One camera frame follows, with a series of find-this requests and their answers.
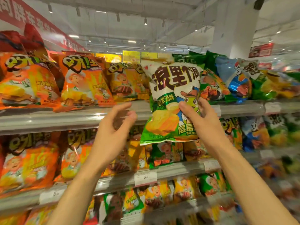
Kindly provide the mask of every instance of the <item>track light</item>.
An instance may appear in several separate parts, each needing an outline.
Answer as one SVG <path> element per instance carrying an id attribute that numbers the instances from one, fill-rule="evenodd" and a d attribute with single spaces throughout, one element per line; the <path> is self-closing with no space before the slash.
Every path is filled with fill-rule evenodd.
<path id="1" fill-rule="evenodd" d="M 77 12 L 77 16 L 81 16 L 81 15 L 80 15 L 80 10 L 79 10 L 78 7 L 76 8 L 76 12 Z"/>
<path id="2" fill-rule="evenodd" d="M 52 6 L 50 4 L 48 4 L 48 10 L 49 10 L 50 13 L 53 13 Z"/>

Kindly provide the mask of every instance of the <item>blue chip bag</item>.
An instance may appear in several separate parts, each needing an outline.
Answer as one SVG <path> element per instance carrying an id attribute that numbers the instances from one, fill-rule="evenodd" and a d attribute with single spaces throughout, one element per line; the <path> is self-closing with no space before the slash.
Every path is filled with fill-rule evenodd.
<path id="1" fill-rule="evenodd" d="M 220 78 L 238 103 L 242 103 L 251 96 L 252 83 L 242 73 L 242 68 L 237 59 L 219 56 L 216 58 L 216 67 Z"/>
<path id="2" fill-rule="evenodd" d="M 243 132 L 243 150 L 251 152 L 270 145 L 270 136 L 262 116 L 240 117 Z"/>

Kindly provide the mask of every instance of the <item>left hand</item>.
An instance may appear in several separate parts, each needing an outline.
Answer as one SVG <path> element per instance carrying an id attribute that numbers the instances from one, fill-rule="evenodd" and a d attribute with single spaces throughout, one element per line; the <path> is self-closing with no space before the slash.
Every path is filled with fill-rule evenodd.
<path id="1" fill-rule="evenodd" d="M 97 167 L 100 165 L 99 160 L 108 166 L 124 149 L 130 128 L 137 119 L 137 114 L 135 111 L 128 111 L 127 117 L 118 130 L 114 129 L 113 123 L 118 113 L 129 107 L 131 107 L 131 102 L 114 106 L 100 122 L 93 147 L 88 156 L 89 162 L 96 166 L 95 168 L 101 169 L 101 167 Z"/>

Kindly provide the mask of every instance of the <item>red sign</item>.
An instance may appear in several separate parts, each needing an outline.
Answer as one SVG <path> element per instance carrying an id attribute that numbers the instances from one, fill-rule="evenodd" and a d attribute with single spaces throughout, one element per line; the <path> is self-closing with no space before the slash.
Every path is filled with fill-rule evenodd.
<path id="1" fill-rule="evenodd" d="M 258 58 L 270 56 L 274 47 L 274 43 L 267 43 L 260 46 L 253 46 L 250 49 L 249 58 Z"/>
<path id="2" fill-rule="evenodd" d="M 272 69 L 272 63 L 271 62 L 261 62 L 261 63 L 258 64 L 258 67 L 262 68 L 262 69 L 271 70 Z"/>
<path id="3" fill-rule="evenodd" d="M 44 40 L 51 40 L 62 49 L 87 51 L 22 0 L 0 0 L 0 19 L 21 29 L 25 23 L 30 23 L 39 30 Z"/>

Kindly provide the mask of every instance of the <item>white column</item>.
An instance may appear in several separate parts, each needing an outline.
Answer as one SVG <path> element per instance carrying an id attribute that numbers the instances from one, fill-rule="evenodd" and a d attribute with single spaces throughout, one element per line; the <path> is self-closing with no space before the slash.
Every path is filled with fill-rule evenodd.
<path id="1" fill-rule="evenodd" d="M 253 6 L 254 2 L 245 4 L 245 0 L 218 1 L 210 51 L 229 58 L 248 59 L 259 15 Z"/>

